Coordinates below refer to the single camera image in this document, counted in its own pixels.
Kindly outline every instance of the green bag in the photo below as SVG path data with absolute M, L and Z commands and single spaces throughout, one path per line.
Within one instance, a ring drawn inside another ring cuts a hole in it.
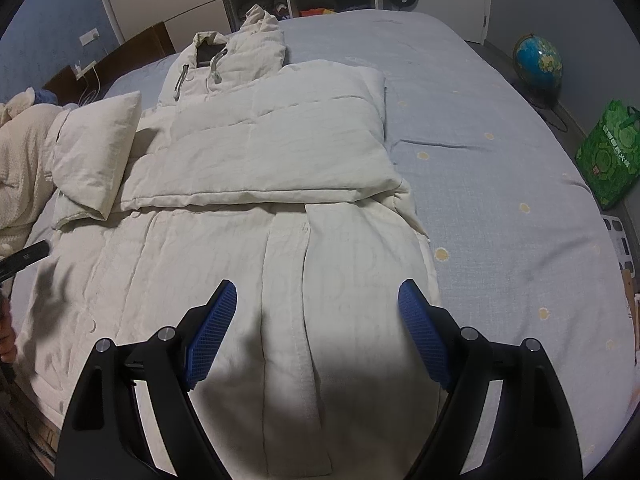
M 613 207 L 640 174 L 640 112 L 612 101 L 578 148 L 575 162 L 603 209 Z

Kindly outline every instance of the blue gripper pad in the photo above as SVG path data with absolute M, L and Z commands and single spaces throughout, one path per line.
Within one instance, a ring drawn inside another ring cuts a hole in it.
M 429 377 L 448 390 L 452 383 L 449 356 L 438 330 L 427 314 L 429 303 L 412 280 L 398 290 L 398 307 Z
M 236 312 L 237 302 L 236 287 L 229 282 L 187 347 L 184 380 L 190 390 L 207 377 L 211 370 L 213 359 Z

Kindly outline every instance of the bed sheet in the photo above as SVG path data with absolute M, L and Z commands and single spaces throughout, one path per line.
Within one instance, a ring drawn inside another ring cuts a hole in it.
M 573 163 L 527 102 L 449 27 L 360 10 L 281 22 L 287 61 L 381 70 L 385 146 L 412 185 L 442 304 L 488 339 L 542 341 L 572 408 L 585 473 L 620 434 L 634 342 L 614 249 Z M 107 96 L 157 99 L 174 57 Z M 499 398 L 492 383 L 466 468 L 479 465 Z

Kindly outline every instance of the power strip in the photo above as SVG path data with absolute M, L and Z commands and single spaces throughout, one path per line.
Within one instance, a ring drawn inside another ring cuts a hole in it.
M 76 73 L 76 81 L 78 81 L 84 74 L 89 72 L 96 65 L 95 61 L 92 61 L 87 66 L 85 66 L 80 72 Z

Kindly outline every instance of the yellow dot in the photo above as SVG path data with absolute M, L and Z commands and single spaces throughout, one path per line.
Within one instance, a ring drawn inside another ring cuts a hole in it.
M 439 262 L 446 262 L 449 259 L 449 252 L 444 247 L 438 247 L 435 256 Z

